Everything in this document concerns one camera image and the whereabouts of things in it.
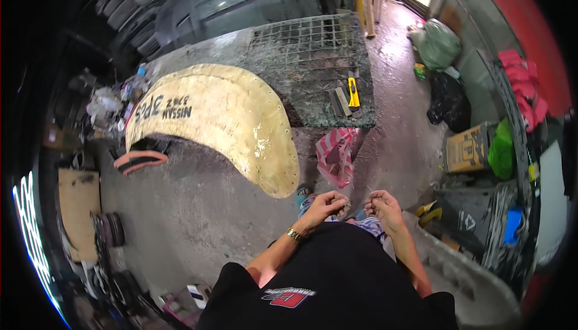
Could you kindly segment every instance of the gold wristwatch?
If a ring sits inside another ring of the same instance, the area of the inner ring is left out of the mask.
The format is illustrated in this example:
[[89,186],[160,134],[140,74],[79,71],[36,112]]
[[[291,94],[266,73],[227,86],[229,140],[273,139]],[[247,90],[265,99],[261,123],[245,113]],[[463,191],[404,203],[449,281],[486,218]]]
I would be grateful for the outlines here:
[[305,239],[305,236],[293,230],[293,227],[289,227],[289,229],[287,230],[287,236],[298,242]]

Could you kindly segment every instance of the dirty floor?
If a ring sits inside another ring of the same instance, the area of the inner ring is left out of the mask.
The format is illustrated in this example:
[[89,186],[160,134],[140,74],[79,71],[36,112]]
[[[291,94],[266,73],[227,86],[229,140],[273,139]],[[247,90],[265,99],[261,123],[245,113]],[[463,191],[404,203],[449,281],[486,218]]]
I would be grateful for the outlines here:
[[[384,2],[377,36],[366,41],[373,77],[377,126],[356,160],[355,179],[343,193],[354,207],[370,192],[387,189],[402,208],[418,201],[439,180],[445,125],[432,125],[427,83],[413,74],[406,27],[418,17],[402,5]],[[316,131],[294,132],[301,182],[318,192],[334,189],[315,169]],[[226,157],[195,143],[175,143],[169,161],[118,173],[101,146],[103,211],[120,213],[126,245],[112,254],[141,286],[158,295],[190,281],[213,285],[230,261],[246,265],[293,224],[293,198],[274,199],[238,173]]]

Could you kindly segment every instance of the green plastic bag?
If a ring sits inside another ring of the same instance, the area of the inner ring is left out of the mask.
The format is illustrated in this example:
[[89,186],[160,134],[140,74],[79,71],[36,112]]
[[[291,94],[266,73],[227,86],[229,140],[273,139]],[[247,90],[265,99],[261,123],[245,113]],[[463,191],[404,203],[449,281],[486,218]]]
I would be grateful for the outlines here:
[[488,163],[494,175],[502,180],[511,177],[512,162],[514,159],[514,145],[511,138],[510,122],[504,118],[498,128],[496,136],[488,150]]
[[422,30],[411,32],[409,37],[431,70],[447,68],[460,51],[458,36],[437,19],[428,19]]

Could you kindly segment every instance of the hand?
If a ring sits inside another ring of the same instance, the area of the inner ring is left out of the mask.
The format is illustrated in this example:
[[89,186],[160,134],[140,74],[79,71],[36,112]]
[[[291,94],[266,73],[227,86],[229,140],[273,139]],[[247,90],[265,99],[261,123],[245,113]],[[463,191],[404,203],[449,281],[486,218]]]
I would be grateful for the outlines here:
[[349,201],[349,198],[337,191],[317,195],[311,207],[309,207],[307,212],[293,225],[293,229],[301,235],[307,236],[312,229],[325,221],[326,218],[339,212],[347,201]]
[[369,197],[365,200],[365,215],[375,215],[388,236],[394,237],[397,233],[407,230],[401,208],[389,192],[386,190],[373,191]]

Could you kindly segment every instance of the shirt logo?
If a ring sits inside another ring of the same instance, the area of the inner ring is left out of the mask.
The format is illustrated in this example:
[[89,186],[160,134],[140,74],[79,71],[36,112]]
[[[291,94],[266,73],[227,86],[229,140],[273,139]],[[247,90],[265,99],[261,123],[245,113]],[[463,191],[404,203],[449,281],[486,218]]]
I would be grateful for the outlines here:
[[315,291],[299,287],[285,287],[265,290],[267,295],[262,300],[271,300],[270,305],[288,307],[294,309],[299,306],[308,296],[314,296]]

